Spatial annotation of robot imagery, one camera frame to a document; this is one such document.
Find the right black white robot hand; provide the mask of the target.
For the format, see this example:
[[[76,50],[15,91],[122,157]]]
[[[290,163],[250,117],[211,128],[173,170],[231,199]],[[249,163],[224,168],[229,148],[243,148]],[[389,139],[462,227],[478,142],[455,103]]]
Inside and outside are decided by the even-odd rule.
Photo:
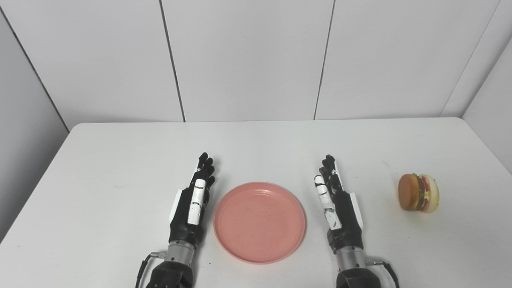
[[[362,217],[354,193],[347,192],[332,155],[326,155],[314,184],[329,225],[328,244],[336,252],[344,247],[364,248]]]

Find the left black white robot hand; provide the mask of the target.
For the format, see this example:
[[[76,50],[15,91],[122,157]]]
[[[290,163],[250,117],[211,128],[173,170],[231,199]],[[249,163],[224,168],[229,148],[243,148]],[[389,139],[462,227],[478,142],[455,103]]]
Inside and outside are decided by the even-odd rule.
[[[202,222],[215,182],[213,163],[208,153],[203,152],[189,186],[178,191],[171,208],[169,243],[186,242],[197,248],[203,241]]]

